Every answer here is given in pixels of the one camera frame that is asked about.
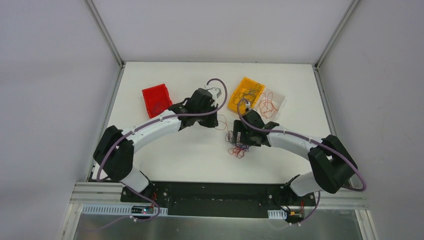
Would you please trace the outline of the orange plastic bin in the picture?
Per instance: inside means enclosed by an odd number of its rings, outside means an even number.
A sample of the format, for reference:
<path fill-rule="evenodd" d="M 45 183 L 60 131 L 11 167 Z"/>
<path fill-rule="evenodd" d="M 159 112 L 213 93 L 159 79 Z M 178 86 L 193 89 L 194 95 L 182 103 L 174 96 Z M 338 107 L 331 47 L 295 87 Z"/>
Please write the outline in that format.
<path fill-rule="evenodd" d="M 262 83 L 244 77 L 230 96 L 227 105 L 228 109 L 237 113 L 237 106 L 241 99 L 248 100 L 251 103 L 251 108 L 255 107 L 265 87 Z"/>

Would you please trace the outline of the white plastic bin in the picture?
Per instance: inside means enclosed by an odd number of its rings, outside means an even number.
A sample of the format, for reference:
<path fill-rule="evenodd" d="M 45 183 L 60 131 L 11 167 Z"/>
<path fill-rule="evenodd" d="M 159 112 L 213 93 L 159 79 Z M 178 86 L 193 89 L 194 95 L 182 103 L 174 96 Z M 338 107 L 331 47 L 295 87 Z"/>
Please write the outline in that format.
<path fill-rule="evenodd" d="M 286 101 L 287 98 L 282 93 L 265 88 L 254 109 L 259 113 L 263 120 L 273 121 L 279 117 Z"/>

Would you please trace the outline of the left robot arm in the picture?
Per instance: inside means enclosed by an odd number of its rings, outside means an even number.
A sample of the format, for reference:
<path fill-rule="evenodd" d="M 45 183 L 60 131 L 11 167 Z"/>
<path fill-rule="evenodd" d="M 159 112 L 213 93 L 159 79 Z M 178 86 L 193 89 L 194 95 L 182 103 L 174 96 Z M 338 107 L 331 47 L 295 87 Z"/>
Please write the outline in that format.
<path fill-rule="evenodd" d="M 118 129 L 109 126 L 103 133 L 93 159 L 111 181 L 122 183 L 133 189 L 140 202 L 152 198 L 150 180 L 134 167 L 134 154 L 144 146 L 168 134 L 176 133 L 195 123 L 206 127 L 218 126 L 217 109 L 221 89 L 198 88 L 191 97 L 171 105 L 158 116 L 139 125 Z"/>

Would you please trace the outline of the red plastic bin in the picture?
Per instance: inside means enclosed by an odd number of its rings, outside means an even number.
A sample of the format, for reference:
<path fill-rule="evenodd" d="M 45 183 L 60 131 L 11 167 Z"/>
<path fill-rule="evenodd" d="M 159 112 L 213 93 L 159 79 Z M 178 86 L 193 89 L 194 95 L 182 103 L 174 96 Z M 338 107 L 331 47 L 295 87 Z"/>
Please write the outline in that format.
<path fill-rule="evenodd" d="M 141 92 L 150 119 L 158 116 L 173 104 L 168 88 L 164 83 L 145 88 Z"/>

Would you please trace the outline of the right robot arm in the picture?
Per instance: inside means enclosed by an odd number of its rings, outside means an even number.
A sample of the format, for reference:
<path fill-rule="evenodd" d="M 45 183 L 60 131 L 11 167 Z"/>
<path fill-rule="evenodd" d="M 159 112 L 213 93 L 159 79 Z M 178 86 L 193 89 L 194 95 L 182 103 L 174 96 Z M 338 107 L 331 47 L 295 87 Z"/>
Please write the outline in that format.
<path fill-rule="evenodd" d="M 313 138 L 287 130 L 277 122 L 264 123 L 259 113 L 250 109 L 233 122 L 233 141 L 249 147 L 274 147 L 306 159 L 311 171 L 293 177 L 284 185 L 284 200 L 296 205 L 304 196 L 319 191 L 335 194 L 347 188 L 358 166 L 344 145 L 334 135 Z"/>

